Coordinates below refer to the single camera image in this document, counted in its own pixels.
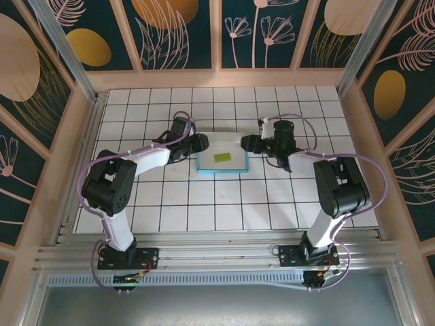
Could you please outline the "blue and white paper box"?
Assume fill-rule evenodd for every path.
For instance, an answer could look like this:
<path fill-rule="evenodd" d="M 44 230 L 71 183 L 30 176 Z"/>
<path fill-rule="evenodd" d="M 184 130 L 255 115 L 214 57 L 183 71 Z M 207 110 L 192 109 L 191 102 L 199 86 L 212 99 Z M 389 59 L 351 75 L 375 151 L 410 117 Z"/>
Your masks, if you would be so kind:
<path fill-rule="evenodd" d="M 240 132 L 203 132 L 207 135 L 209 147 L 196 155 L 196 169 L 199 173 L 247 173 L 248 153 L 241 147 Z M 214 155 L 229 152 L 231 161 L 217 163 Z"/>

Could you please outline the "small green controller board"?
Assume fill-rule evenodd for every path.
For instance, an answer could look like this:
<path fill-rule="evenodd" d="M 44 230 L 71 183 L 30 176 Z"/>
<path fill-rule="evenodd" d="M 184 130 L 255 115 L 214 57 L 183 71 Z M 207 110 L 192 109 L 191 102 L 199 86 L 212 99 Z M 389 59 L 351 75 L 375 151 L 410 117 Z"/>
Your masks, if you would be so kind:
<path fill-rule="evenodd" d="M 139 273 L 135 274 L 114 274 L 112 283 L 113 284 L 133 284 L 139 283 L 142 276 Z"/>

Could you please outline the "grey metal sheet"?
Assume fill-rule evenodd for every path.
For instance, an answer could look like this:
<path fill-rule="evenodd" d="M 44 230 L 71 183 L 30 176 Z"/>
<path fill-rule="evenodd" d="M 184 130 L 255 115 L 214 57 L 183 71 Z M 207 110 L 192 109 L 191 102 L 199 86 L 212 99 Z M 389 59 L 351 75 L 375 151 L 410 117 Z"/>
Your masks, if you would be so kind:
<path fill-rule="evenodd" d="M 309 293 L 266 285 L 50 287 L 25 326 L 414 326 L 375 277 Z"/>

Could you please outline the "wall panel pink flowers print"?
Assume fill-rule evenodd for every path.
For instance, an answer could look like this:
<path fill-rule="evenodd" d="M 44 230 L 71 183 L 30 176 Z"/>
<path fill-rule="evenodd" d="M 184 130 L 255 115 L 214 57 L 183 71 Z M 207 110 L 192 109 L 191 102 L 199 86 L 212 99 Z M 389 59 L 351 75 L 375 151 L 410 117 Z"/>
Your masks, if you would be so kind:
<path fill-rule="evenodd" d="M 223 69 L 291 65 L 309 0 L 222 0 Z"/>

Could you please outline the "aluminium side rail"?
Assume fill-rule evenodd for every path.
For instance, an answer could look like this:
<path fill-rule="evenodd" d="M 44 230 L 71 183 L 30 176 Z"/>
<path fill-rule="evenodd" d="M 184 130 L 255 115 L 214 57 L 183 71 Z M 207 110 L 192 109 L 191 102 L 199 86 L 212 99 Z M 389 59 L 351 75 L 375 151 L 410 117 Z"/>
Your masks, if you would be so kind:
<path fill-rule="evenodd" d="M 75 219 L 80 208 L 76 191 L 77 180 L 85 165 L 92 160 L 106 100 L 107 92 L 99 92 L 97 93 L 97 99 L 86 107 L 87 115 L 80 134 L 79 147 L 75 152 L 73 167 L 63 192 L 58 215 L 48 242 L 49 246 L 56 245 L 57 239 L 64 227 L 67 228 L 67 234 L 71 235 L 73 233 Z"/>

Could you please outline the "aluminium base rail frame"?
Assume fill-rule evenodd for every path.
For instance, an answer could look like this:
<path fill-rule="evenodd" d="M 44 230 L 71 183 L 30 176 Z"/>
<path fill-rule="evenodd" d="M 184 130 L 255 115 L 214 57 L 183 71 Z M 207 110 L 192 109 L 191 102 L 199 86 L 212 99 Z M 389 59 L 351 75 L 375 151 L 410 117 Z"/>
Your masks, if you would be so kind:
<path fill-rule="evenodd" d="M 301 230 L 240 230 L 210 232 L 157 232 L 137 234 L 138 247 L 159 250 L 158 270 L 205 272 L 268 270 L 279 268 L 275 245 L 297 245 Z M 40 247 L 32 266 L 34 273 L 87 273 L 91 253 L 100 234 L 58 236 L 53 246 Z M 376 229 L 345 228 L 337 236 L 340 261 L 353 269 L 402 266 L 398 245 L 381 240 Z"/>

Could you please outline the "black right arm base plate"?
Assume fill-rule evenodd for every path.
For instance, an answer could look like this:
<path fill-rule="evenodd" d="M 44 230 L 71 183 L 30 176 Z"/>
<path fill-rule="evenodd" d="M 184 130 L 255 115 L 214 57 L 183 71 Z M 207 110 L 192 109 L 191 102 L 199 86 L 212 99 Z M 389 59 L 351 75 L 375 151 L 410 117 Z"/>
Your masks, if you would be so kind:
<path fill-rule="evenodd" d="M 325 251 L 312 255 L 309 254 L 308 248 L 302 245 L 282 245 L 278 246 L 278 258 L 281 267 L 328 267 L 340 264 L 338 251 L 334 244 Z"/>

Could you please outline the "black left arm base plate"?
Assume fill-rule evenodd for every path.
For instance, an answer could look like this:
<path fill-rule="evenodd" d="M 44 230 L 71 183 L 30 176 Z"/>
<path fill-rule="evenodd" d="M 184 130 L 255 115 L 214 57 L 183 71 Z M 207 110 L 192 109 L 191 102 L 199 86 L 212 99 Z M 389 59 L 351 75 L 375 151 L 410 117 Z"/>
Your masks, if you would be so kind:
<path fill-rule="evenodd" d="M 99 251 L 98 270 L 155 270 L 158 267 L 158 248 L 133 248 L 116 251 L 111 247 Z"/>

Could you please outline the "wall panel oval and fern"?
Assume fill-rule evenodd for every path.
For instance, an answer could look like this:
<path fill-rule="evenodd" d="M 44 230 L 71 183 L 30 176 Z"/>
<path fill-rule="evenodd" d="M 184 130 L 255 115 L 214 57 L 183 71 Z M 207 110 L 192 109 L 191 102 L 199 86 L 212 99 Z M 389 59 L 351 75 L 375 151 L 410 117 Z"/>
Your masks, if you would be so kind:
<path fill-rule="evenodd" d="M 435 0 L 414 0 L 362 86 L 384 146 L 435 97 Z"/>

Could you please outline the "aluminium frame post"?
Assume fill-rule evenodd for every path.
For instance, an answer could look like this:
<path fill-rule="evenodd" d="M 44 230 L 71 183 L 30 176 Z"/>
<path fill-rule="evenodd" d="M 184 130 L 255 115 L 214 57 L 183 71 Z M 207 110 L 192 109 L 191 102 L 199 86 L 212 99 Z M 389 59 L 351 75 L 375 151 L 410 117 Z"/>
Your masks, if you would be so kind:
<path fill-rule="evenodd" d="M 71 44 L 67 40 L 64 30 L 57 23 L 46 0 L 28 0 L 33 11 L 38 15 L 42 26 L 47 31 L 50 39 L 58 48 L 60 55 L 64 58 L 67 66 L 81 86 L 84 94 L 91 103 L 96 103 L 97 93 L 92 86 L 88 75 L 75 54 Z"/>
<path fill-rule="evenodd" d="M 354 51 L 351 53 L 351 56 L 344 68 L 341 78 L 336 85 L 336 91 L 340 101 L 344 99 L 349 87 L 356 77 L 357 72 L 360 70 L 364 60 L 369 55 L 369 52 L 381 34 L 396 4 L 397 0 L 380 0 L 379 4 L 375 8 L 374 14 L 368 21 L 368 25 L 359 38 L 357 45 Z"/>

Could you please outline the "wall panel orange circle leaves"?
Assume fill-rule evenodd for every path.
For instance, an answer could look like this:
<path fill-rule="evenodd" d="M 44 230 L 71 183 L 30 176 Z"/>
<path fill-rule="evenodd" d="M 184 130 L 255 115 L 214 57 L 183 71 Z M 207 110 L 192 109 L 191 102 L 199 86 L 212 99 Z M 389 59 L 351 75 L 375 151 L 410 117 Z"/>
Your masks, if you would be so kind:
<path fill-rule="evenodd" d="M 122 0 L 144 71 L 211 69 L 209 0 Z"/>

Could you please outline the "wall panel pale circle print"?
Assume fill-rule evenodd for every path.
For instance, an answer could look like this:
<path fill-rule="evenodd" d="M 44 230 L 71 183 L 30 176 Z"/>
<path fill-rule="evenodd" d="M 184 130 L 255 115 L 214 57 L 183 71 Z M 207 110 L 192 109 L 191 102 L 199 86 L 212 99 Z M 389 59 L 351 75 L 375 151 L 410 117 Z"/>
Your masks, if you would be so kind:
<path fill-rule="evenodd" d="M 299 67 L 345 67 L 378 4 L 379 0 L 319 0 Z"/>

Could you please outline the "wall panel pink leaves print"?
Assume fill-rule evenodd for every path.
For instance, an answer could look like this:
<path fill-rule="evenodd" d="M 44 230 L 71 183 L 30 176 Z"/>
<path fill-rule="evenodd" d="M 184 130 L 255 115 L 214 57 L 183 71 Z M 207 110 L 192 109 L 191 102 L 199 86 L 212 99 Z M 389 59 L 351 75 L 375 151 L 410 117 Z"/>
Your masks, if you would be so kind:
<path fill-rule="evenodd" d="M 435 117 L 389 157 L 418 239 L 435 238 Z"/>

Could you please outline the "wall panel single flower print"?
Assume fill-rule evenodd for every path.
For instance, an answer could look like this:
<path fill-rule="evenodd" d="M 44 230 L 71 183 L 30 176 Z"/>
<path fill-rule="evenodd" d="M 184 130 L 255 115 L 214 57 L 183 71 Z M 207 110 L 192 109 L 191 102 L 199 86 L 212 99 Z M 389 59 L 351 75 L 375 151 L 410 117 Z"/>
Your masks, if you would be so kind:
<path fill-rule="evenodd" d="M 0 243 L 16 246 L 45 160 L 0 122 Z"/>

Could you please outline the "wall panel large pale disc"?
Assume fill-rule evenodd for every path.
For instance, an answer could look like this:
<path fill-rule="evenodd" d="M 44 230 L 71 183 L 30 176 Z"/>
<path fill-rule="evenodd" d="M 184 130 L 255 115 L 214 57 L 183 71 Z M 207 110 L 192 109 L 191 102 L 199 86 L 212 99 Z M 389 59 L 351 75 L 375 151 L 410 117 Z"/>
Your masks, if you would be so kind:
<path fill-rule="evenodd" d="M 14 0 L 0 0 L 0 121 L 52 153 L 73 84 Z"/>

